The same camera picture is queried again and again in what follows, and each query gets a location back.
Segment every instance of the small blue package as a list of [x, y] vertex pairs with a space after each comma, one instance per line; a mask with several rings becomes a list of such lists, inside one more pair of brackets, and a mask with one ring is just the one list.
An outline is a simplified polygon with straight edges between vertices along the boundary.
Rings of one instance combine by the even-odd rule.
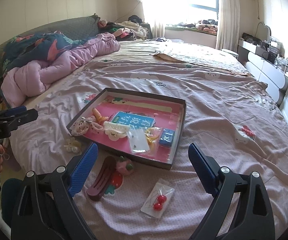
[[173, 138], [174, 138], [174, 130], [171, 129], [163, 129], [162, 135], [159, 140], [159, 145], [164, 146], [164, 147], [171, 147]]

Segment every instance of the white curtain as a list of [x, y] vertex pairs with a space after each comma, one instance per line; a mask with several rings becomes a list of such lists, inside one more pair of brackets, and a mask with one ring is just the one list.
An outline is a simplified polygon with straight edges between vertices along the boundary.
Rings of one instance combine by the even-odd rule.
[[240, 0], [219, 0], [217, 49], [237, 51], [240, 31]]
[[154, 38], [163, 37], [166, 23], [179, 23], [185, 19], [185, 0], [141, 0], [144, 21], [151, 26]]

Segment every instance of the gray quilted headboard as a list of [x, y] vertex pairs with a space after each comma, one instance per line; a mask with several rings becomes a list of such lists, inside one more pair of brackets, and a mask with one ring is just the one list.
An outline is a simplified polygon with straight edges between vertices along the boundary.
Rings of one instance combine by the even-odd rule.
[[[25, 37], [29, 34], [42, 32], [42, 33], [50, 33], [56, 30], [61, 31], [67, 37], [72, 40], [82, 40], [87, 37], [93, 37], [100, 33], [100, 30], [97, 26], [97, 22], [99, 21], [99, 17], [94, 14], [88, 17], [74, 18], [68, 19], [58, 22], [53, 22], [50, 24], [46, 24], [35, 29], [26, 31], [25, 33], [21, 33], [18, 36]], [[8, 43], [8, 41], [4, 42], [0, 45], [0, 87], [2, 84], [1, 76], [3, 74], [3, 63], [2, 63], [2, 53], [4, 46]]]

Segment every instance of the mattress cover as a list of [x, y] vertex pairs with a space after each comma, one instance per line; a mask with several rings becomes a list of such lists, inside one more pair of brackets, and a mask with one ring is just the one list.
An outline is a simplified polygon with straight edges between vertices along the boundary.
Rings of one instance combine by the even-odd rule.
[[[137, 63], [130, 55], [122, 60], [121, 51], [116, 52], [117, 59], [114, 54], [98, 57], [68, 77], [35, 106], [37, 121], [12, 132], [12, 149], [21, 166], [40, 174], [66, 165], [73, 157], [64, 148], [70, 137], [66, 125], [105, 87], [183, 98], [187, 114], [171, 171], [135, 163], [134, 174], [123, 177], [118, 189], [93, 202], [86, 190], [108, 156], [99, 151], [82, 191], [74, 197], [93, 233], [99, 240], [188, 239], [212, 202], [188, 159], [188, 146], [196, 142], [220, 166], [240, 174], [260, 173], [278, 238], [288, 226], [288, 125], [265, 92], [266, 84], [218, 68], [191, 68], [182, 63], [154, 62], [154, 58]], [[140, 56], [133, 57], [140, 61]], [[245, 127], [253, 135], [245, 136]], [[153, 220], [143, 216], [140, 208], [160, 178], [169, 181], [175, 193], [162, 218]], [[238, 194], [234, 194], [220, 233], [228, 230], [237, 201]]]

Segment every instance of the white stool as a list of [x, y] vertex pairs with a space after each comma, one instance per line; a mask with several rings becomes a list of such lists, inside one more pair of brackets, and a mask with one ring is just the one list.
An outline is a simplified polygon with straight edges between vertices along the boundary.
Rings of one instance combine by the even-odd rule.
[[222, 51], [231, 54], [233, 57], [235, 57], [236, 59], [239, 58], [239, 55], [237, 53], [235, 53], [234, 51], [228, 50], [228, 49], [222, 49]]

